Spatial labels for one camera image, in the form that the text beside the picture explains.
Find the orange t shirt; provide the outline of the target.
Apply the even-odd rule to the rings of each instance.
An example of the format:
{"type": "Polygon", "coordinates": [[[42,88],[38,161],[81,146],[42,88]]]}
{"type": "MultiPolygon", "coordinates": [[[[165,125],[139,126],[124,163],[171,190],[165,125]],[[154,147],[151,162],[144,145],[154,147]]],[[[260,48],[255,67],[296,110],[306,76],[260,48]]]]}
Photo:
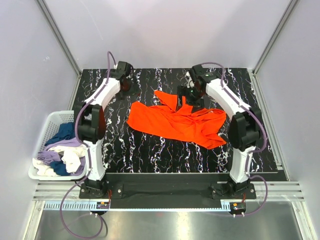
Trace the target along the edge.
{"type": "Polygon", "coordinates": [[[182,107],[176,110],[177,95],[154,91],[160,105],[146,106],[132,103],[127,124],[134,130],[171,140],[193,142],[206,149],[214,149],[227,142],[218,135],[226,121],[226,112],[203,108],[192,113],[192,106],[182,98],[182,107]]]}

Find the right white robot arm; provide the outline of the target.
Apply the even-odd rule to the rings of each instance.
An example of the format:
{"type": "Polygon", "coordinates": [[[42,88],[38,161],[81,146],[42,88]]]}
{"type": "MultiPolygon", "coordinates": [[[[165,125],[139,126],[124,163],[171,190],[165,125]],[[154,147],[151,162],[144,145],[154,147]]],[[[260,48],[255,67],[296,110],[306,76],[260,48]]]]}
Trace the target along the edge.
{"type": "Polygon", "coordinates": [[[229,183],[233,188],[247,185],[250,181],[250,164],[253,153],[262,151],[267,144],[262,124],[262,112],[238,97],[225,83],[222,73],[208,72],[203,64],[192,66],[186,73],[188,84],[177,88],[176,109],[191,106],[192,112],[204,109],[204,96],[214,99],[230,119],[228,140],[233,147],[229,183]]]}

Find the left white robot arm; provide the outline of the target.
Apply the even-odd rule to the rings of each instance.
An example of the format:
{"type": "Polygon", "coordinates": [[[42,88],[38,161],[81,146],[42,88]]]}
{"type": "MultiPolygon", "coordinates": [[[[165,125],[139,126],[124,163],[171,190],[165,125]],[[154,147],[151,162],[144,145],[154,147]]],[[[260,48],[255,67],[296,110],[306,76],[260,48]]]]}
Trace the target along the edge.
{"type": "Polygon", "coordinates": [[[86,181],[100,182],[105,176],[102,143],[107,131],[105,109],[116,97],[119,100],[140,93],[133,66],[119,61],[106,72],[97,90],[74,109],[76,137],[87,146],[86,181]]]}

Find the black marble pattern mat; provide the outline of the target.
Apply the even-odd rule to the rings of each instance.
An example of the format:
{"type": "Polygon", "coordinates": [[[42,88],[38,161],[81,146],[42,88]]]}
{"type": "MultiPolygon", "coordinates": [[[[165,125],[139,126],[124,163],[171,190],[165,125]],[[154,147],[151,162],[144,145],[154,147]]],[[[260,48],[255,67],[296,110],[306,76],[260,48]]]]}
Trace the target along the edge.
{"type": "MultiPolygon", "coordinates": [[[[193,142],[166,139],[131,129],[127,119],[132,103],[159,105],[155,90],[176,94],[177,86],[186,85],[184,68],[137,68],[140,95],[123,100],[113,98],[105,110],[106,135],[102,145],[103,166],[107,173],[225,173],[231,169],[232,146],[227,143],[206,149],[193,142]]],[[[106,69],[84,69],[75,95],[73,109],[88,97],[106,77],[106,69]]],[[[246,68],[227,68],[225,83],[245,103],[259,106],[249,71],[246,68]]],[[[277,163],[270,143],[255,153],[251,172],[277,172],[277,163]]]]}

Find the navy blue t shirt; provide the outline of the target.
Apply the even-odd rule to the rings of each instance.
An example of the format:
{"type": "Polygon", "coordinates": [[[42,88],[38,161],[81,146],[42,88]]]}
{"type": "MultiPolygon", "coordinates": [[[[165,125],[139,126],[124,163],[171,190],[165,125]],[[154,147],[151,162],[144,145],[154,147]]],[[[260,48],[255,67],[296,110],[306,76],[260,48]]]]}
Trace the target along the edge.
{"type": "Polygon", "coordinates": [[[62,140],[71,140],[75,137],[75,126],[73,122],[62,123],[59,126],[58,132],[50,138],[44,145],[48,146],[62,140]]]}

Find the white plastic laundry basket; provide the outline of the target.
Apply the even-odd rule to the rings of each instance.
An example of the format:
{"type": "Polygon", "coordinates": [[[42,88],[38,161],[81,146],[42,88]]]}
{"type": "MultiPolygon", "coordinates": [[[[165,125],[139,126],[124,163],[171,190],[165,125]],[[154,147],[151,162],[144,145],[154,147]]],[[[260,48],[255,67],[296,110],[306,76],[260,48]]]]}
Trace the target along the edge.
{"type": "MultiPolygon", "coordinates": [[[[58,133],[61,124],[74,121],[73,110],[54,111],[50,113],[41,129],[33,157],[35,158],[38,152],[45,150],[45,143],[58,133]]],[[[85,175],[86,167],[84,167],[79,175],[75,176],[40,176],[38,175],[38,169],[33,166],[33,163],[31,163],[28,169],[28,176],[33,180],[39,181],[74,181],[82,179],[85,175]]]]}

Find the right orange connector box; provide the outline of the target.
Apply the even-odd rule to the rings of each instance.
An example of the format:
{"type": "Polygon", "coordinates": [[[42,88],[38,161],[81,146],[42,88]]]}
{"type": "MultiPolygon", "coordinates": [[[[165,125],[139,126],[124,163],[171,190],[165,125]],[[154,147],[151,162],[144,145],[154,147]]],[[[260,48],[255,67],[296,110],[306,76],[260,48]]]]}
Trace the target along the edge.
{"type": "Polygon", "coordinates": [[[232,203],[230,209],[232,211],[245,212],[247,205],[245,202],[234,202],[232,203]]]}

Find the orange connector box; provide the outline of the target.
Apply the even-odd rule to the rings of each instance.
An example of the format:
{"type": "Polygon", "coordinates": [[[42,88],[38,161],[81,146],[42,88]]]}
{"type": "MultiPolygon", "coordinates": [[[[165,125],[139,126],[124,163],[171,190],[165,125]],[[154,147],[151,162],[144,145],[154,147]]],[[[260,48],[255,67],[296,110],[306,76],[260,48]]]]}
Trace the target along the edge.
{"type": "Polygon", "coordinates": [[[111,201],[98,201],[96,203],[96,209],[109,209],[111,201]]]}
{"type": "Polygon", "coordinates": [[[232,211],[245,212],[247,205],[245,202],[234,202],[232,203],[230,209],[232,211]]]}

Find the left orange connector box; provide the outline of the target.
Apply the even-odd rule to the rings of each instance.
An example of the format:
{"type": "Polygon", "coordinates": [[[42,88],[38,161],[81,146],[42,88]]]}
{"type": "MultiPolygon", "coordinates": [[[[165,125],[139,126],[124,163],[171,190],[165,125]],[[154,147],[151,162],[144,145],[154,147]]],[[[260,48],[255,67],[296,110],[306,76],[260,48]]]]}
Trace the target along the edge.
{"type": "Polygon", "coordinates": [[[111,201],[98,201],[96,203],[96,209],[109,209],[111,201]]]}

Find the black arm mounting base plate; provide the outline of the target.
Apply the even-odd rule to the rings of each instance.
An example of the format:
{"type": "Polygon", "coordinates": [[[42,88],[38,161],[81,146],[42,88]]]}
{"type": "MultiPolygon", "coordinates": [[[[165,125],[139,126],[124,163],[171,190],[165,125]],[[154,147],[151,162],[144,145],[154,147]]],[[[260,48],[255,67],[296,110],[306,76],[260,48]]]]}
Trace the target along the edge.
{"type": "Polygon", "coordinates": [[[100,182],[81,184],[81,199],[113,199],[135,195],[195,195],[212,199],[255,200],[250,180],[234,183],[228,173],[108,173],[100,182]]]}

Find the left aluminium frame post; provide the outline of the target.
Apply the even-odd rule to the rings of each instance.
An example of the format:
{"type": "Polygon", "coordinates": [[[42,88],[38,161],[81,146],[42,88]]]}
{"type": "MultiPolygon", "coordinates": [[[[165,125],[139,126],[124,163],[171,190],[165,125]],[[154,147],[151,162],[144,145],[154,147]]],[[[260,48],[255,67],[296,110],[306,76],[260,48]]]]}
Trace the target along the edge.
{"type": "Polygon", "coordinates": [[[46,22],[48,23],[54,37],[56,38],[61,50],[63,51],[65,57],[67,58],[67,61],[69,62],[71,68],[75,72],[75,74],[79,77],[82,73],[82,70],[78,66],[73,54],[70,51],[70,48],[68,47],[59,27],[56,23],[53,14],[51,13],[47,3],[45,0],[35,0],[36,4],[38,5],[41,13],[43,14],[46,22]]]}

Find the aluminium frame post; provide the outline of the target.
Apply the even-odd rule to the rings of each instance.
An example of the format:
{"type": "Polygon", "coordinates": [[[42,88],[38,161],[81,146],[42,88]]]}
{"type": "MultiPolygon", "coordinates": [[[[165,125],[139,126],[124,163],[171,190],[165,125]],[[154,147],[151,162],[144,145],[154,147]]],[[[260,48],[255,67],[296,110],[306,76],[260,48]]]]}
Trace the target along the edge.
{"type": "Polygon", "coordinates": [[[75,72],[75,74],[79,77],[82,73],[82,70],[78,66],[73,54],[70,51],[70,48],[68,47],[59,27],[56,23],[53,14],[51,13],[47,3],[45,0],[35,0],[36,4],[38,5],[41,13],[43,14],[46,22],[48,23],[54,37],[56,38],[61,50],[63,51],[65,57],[67,58],[67,61],[69,62],[71,68],[75,72]]]}
{"type": "Polygon", "coordinates": [[[282,31],[284,30],[286,24],[288,23],[291,15],[295,11],[299,2],[300,2],[300,0],[290,0],[289,1],[287,7],[285,8],[285,10],[284,10],[279,22],[278,22],[278,24],[275,27],[270,39],[268,40],[261,56],[259,57],[255,67],[252,69],[252,73],[254,76],[256,76],[258,74],[258,72],[260,71],[263,63],[267,59],[271,50],[273,49],[273,46],[275,45],[275,43],[276,43],[277,39],[279,38],[279,36],[281,35],[282,31]]]}

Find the right aluminium frame post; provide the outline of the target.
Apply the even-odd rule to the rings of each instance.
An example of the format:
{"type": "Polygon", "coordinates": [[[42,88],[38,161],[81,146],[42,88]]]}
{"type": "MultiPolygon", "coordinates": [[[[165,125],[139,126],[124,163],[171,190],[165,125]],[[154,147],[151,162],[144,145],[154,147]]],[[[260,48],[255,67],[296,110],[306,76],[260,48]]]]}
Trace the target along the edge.
{"type": "Polygon", "coordinates": [[[256,76],[258,74],[258,72],[260,71],[263,63],[267,59],[271,50],[273,49],[273,46],[275,45],[275,43],[276,43],[277,39],[279,38],[279,36],[281,35],[282,31],[284,30],[286,24],[288,23],[291,15],[295,11],[299,2],[300,2],[300,0],[290,0],[289,1],[287,7],[285,8],[285,10],[284,10],[279,22],[278,22],[278,24],[275,27],[270,39],[268,40],[261,56],[259,57],[255,67],[252,69],[252,73],[254,76],[256,76]]]}

